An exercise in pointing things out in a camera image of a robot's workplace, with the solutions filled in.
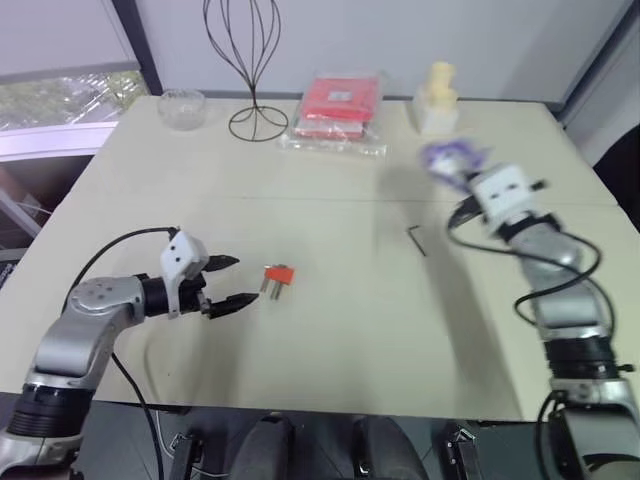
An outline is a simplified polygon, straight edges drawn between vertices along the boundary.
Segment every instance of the plastic bag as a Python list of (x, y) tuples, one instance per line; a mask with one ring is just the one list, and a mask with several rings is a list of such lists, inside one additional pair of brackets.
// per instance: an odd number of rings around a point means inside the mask
[(387, 145), (377, 125), (383, 94), (379, 74), (322, 74), (302, 97), (280, 137), (284, 148), (382, 157)]

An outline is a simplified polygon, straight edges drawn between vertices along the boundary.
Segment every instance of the table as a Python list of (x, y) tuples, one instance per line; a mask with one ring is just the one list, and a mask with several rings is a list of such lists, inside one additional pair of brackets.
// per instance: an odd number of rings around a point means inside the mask
[[(241, 259), (207, 277), (210, 295), (256, 291), (271, 263), (295, 266), (296, 281), (278, 302), (262, 298), (233, 316), (151, 319), (121, 335), (116, 351), (148, 402), (535, 418), (549, 372), (537, 334), (510, 311), (526, 285), (515, 263), (498, 271), (495, 259), (445, 241), (456, 198), (420, 172), (415, 151), (424, 140), (409, 129), (404, 103), (385, 103), (390, 153), (370, 159), (238, 142), (224, 122), (237, 100), (211, 101), (199, 131), (170, 132), (154, 102), (144, 98), (125, 115), (0, 291), (0, 390), (19, 390), (68, 285), (95, 251), (123, 232), (171, 224), (210, 253)], [(620, 310), (616, 348), (623, 361), (640, 360), (628, 320), (640, 313), (640, 242), (612, 197), (543, 107), (463, 102), (461, 110), (476, 126), (469, 135), (493, 142), (499, 159), (522, 150), (532, 178), (567, 185), (542, 192), (541, 203), (603, 247), (609, 263), (596, 277)], [(524, 124), (536, 141), (518, 133)], [(527, 148), (512, 135), (528, 138)], [(423, 226), (427, 259), (405, 233), (414, 224)], [(477, 225), (463, 233), (485, 239)], [(157, 275), (165, 244), (160, 234), (129, 240), (91, 275)], [(111, 367), (96, 398), (135, 401)]]

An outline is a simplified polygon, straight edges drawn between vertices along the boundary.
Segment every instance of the black wire stand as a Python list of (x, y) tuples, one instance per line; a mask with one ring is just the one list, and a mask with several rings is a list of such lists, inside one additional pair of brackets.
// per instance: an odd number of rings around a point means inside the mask
[(202, 16), (211, 46), (231, 68), (233, 68), (249, 88), (251, 105), (234, 113), (229, 119), (229, 132), (240, 140), (247, 142), (266, 142), (284, 133), (289, 126), (289, 118), (275, 107), (260, 105), (256, 96), (258, 82), (269, 64), (271, 57), (280, 43), (282, 33), (282, 19), (275, 0), (262, 0), (269, 5), (270, 14), (265, 17), (258, 2), (261, 0), (247, 0), (251, 14), (251, 62), (242, 58), (238, 44), (234, 39), (231, 26), (231, 0), (219, 0), (220, 15), (226, 36), (224, 41), (228, 45), (225, 52), (221, 43), (214, 38), (209, 25), (209, 8), (211, 0), (203, 0)]

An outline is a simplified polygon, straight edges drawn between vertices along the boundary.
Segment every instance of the purple object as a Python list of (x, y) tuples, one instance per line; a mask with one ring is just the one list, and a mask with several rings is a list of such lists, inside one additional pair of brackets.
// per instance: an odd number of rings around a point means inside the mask
[(467, 175), (478, 172), (484, 165), (488, 149), (476, 150), (468, 140), (432, 143), (420, 152), (424, 168), (435, 178), (463, 193), (467, 188)]

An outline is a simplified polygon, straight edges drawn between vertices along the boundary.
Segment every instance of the robotic arm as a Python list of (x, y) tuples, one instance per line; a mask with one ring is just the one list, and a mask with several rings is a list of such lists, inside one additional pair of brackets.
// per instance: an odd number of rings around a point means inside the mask
[(178, 232), (161, 256), (162, 278), (95, 278), (74, 288), (65, 309), (42, 339), (22, 395), (0, 432), (0, 478), (80, 479), (70, 465), (82, 443), (82, 426), (115, 340), (146, 317), (200, 311), (210, 318), (238, 311), (257, 294), (218, 303), (205, 298), (202, 272), (238, 260), (209, 257), (202, 243)]
[[(562, 233), (553, 216), (536, 213), (532, 189), (517, 166), (466, 177), (472, 196), (454, 213), (450, 229), (482, 215), (488, 233), (520, 257), (534, 292), (577, 277), (578, 243)], [(551, 389), (563, 405), (549, 416), (558, 470), (571, 480), (640, 478), (640, 414), (629, 382), (620, 377), (629, 368), (616, 363), (598, 291), (580, 281), (533, 298), (532, 304), (553, 375)]]

